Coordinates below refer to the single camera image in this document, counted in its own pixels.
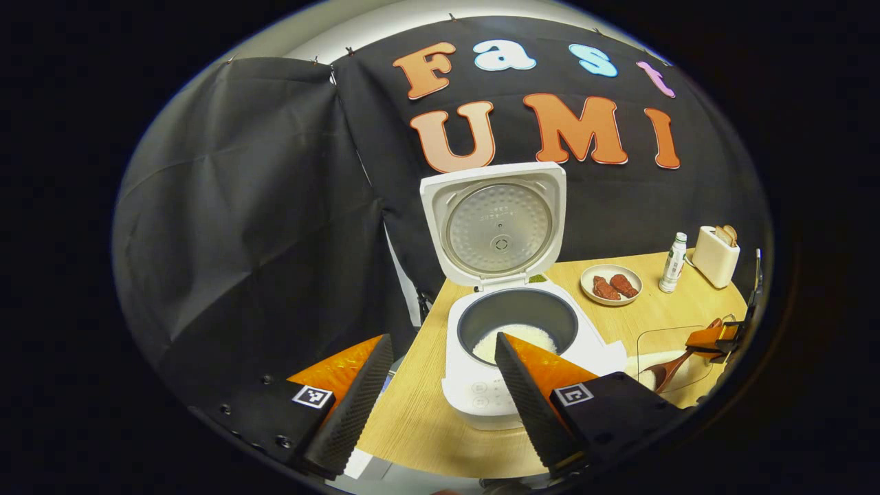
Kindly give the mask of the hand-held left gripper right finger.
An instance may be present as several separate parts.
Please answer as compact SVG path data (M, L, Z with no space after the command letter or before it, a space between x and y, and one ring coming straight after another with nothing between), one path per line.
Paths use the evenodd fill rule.
M628 374L599 376L506 333L496 336L494 358L552 477L616 463L686 413Z

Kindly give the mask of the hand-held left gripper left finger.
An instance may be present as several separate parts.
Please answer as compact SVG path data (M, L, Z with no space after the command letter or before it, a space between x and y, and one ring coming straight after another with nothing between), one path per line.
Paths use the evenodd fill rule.
M246 380L192 412L270 463L333 481L344 472L392 363L392 338L381 334L288 378Z

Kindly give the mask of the white rice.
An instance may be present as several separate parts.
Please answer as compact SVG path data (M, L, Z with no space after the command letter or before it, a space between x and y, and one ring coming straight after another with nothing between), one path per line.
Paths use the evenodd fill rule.
M694 352L684 351L672 360L651 364L638 374L639 382L657 393L673 391L690 384L694 370L690 364L692 355Z
M490 364L496 363L496 336L500 333L515 336L520 340L530 342L546 351L558 350L552 336L541 328L528 324L505 324L487 332L472 348L472 354Z

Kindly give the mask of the white rice cooker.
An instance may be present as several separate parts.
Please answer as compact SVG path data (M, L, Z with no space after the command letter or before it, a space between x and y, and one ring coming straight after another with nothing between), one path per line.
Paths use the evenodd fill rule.
M450 307L443 396L469 426L522 425L502 373L479 344L501 330L540 330L560 357L597 375L622 372L628 354L606 342L572 295L532 282L556 263L564 236L567 179L553 162L493 165L421 181L422 207L446 278L471 289Z

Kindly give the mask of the brown wooden spoon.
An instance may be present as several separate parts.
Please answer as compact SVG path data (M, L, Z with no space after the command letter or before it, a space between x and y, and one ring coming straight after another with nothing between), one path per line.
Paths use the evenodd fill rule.
M650 330L637 341L637 379L657 394L679 391L704 378L714 358L722 356L712 338L723 320L707 325Z

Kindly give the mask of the clear glass tray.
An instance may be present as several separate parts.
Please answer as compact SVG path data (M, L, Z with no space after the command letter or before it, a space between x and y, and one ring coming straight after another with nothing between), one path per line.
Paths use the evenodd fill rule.
M679 328L650 330L642 333L636 342L636 355L634 357L635 379L639 380L638 374L648 366L651 366L651 364L666 362L667 360L672 360L672 358L682 354L682 352L685 351L685 342L688 340L688 336L690 336L692 332L704 328L707 327L705 325L692 325ZM667 395L668 397L668 395L674 393L684 393L685 391L690 392L694 389L696 384L710 376L714 367L711 363L710 355L698 352L692 354L690 364L694 367L694 369L692 369L692 382L690 384L682 386L682 388L658 394Z

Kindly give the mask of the white toaster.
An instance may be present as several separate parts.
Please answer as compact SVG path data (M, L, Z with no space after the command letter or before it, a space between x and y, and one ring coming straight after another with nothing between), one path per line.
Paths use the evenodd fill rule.
M716 226L701 226L690 260L714 288L723 289L732 281L740 248L739 245L730 247L720 241L716 236Z

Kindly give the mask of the white drink bottle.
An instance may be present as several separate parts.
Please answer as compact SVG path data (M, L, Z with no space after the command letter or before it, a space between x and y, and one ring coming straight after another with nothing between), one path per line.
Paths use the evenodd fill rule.
M658 283L659 289L666 294L671 294L678 285L685 265L686 241L688 241L688 236L684 232L677 232L672 247L668 251L663 273Z

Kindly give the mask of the white round plate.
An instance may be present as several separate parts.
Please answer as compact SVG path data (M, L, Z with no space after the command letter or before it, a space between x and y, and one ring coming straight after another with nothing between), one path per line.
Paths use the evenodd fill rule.
M594 294L592 294L592 278L594 276L602 276L602 278L606 279L607 282L610 282L612 276L616 274L623 274L631 282L632 286L635 286L635 288L638 289L639 294L636 297L629 299L620 296L620 300L617 301L602 300L602 298L598 298ZM585 269L584 272L582 272L580 284L582 291L586 294L588 298L590 298L594 302L597 302L598 304L610 307L626 306L627 304L631 303L639 297L642 291L642 285L644 285L642 284L641 278L638 273L633 272L631 269L628 269L628 267L613 264L602 264L588 267L588 269Z

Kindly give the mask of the black backdrop cloth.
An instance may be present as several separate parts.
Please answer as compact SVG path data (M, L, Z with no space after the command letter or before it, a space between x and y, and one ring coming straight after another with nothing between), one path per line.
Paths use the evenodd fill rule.
M330 65L246 58L206 70L130 159L113 220L117 291L183 404L220 408L372 336L415 338L398 260L434 300L444 275L422 210L442 157L470 161L488 112L494 165L560 150L562 262L666 250L729 223L751 291L772 238L751 157L681 70L572 25L479 16L420 26ZM446 145L424 151L428 139Z

